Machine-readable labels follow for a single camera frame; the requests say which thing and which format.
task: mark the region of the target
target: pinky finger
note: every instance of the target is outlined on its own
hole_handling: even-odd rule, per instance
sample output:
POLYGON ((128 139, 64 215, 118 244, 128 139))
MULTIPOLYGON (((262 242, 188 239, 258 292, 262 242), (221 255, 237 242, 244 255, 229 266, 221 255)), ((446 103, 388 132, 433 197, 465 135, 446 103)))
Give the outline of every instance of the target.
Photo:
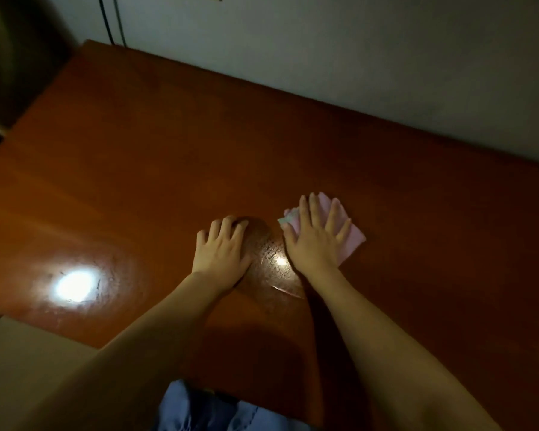
POLYGON ((206 243, 207 232, 205 230, 198 231, 198 237, 196 239, 196 246, 201 246, 206 243))
POLYGON ((347 218, 345 220, 345 223, 341 227, 340 232, 336 236, 337 243, 342 244, 345 241, 345 239, 347 239, 350 230, 351 230, 351 218, 347 218))

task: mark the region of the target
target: glossy wooden surface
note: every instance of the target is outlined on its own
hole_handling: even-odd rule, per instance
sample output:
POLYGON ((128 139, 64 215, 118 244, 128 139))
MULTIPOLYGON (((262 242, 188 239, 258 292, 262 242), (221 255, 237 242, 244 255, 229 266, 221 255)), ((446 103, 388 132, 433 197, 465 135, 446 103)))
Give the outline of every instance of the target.
POLYGON ((368 238, 353 284, 506 430, 539 429, 539 165, 136 51, 86 43, 0 145, 0 311, 101 347, 189 273, 198 230, 250 216, 258 258, 185 375, 368 427, 331 319, 276 262, 277 218, 319 190, 368 238), (84 267, 92 298, 56 300, 84 267))

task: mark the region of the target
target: finger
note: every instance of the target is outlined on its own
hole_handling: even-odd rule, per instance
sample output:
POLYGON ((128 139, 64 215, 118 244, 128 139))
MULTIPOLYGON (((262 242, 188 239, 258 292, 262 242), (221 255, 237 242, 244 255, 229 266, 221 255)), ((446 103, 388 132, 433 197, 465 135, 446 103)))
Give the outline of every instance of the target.
POLYGON ((208 242, 211 242, 212 240, 216 240, 219 236, 219 228, 222 224, 222 221, 219 219, 216 219, 214 222, 211 223, 210 226, 210 235, 208 236, 208 242))
POLYGON ((234 234, 231 237, 231 240, 233 240, 236 245, 241 245, 241 241, 244 239, 245 229, 248 224, 249 221, 241 221, 239 224, 237 224, 234 234))
POLYGON ((230 239, 231 237, 231 225, 236 220, 235 216, 226 216, 222 221, 221 229, 219 230, 219 236, 223 239, 230 239))
POLYGON ((321 228, 320 202, 313 192, 309 195, 309 211, 311 212, 311 225, 314 228, 321 228))
POLYGON ((203 244, 206 243, 206 235, 207 235, 207 231, 205 230, 200 230, 198 231, 198 238, 196 240, 196 246, 202 246, 203 244))
POLYGON ((299 199, 299 223, 302 230, 311 226, 308 200, 305 198, 305 195, 302 195, 302 197, 299 199))
POLYGON ((291 224, 283 224, 281 226, 283 230, 283 238, 286 241, 286 248, 291 248, 292 245, 295 245, 297 242, 297 236, 295 235, 294 228, 291 224))
POLYGON ((335 227, 337 224, 337 217, 340 212, 340 202, 337 198, 334 198, 331 202, 331 209, 329 210, 328 221, 325 223, 325 231, 329 234, 335 233, 335 227))
POLYGON ((240 272, 245 273, 253 261, 251 254, 245 254, 240 260, 240 272))
POLYGON ((345 220, 345 223, 343 224, 343 227, 341 227, 340 232, 336 236, 336 240, 338 244, 342 244, 345 241, 345 239, 347 239, 350 230, 351 230, 351 218, 347 218, 345 220))

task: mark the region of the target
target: white wall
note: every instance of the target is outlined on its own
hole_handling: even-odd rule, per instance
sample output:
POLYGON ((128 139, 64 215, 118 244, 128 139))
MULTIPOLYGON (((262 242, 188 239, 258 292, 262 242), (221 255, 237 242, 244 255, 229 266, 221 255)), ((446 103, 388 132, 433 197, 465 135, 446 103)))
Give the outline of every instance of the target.
MULTIPOLYGON (((109 43, 98 0, 44 1, 109 43)), ((118 2, 131 48, 539 160, 539 0, 118 2)))

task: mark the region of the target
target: pink cloth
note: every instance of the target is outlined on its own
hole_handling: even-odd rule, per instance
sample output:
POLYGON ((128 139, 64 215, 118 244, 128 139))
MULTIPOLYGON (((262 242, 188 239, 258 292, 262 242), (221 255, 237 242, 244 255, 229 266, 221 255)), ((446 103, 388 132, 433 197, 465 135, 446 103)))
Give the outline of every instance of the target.
MULTIPOLYGON (((320 216, 321 216, 321 224, 325 225, 325 222, 328 220, 329 216, 329 210, 331 209, 331 199, 324 194, 323 192, 320 192, 318 195, 318 199, 320 200, 320 216)), ((337 217, 337 224, 335 227, 335 233, 339 232, 341 230, 342 225, 345 223, 346 219, 348 218, 347 213, 345 212, 345 209, 340 204, 340 213, 337 217)), ((300 229, 300 222, 299 222, 299 208, 295 207, 293 209, 286 209, 283 212, 283 218, 280 218, 278 221, 280 224, 284 224, 285 222, 288 222, 293 227, 295 234, 299 234, 300 229)), ((364 234, 360 231, 359 228, 357 228, 354 224, 351 225, 351 230, 349 231, 349 235, 347 239, 345 240, 343 246, 341 247, 339 258, 337 261, 338 266, 344 262, 345 259, 347 259, 353 251, 356 250, 356 248, 361 245, 363 242, 366 241, 366 237, 364 234)))

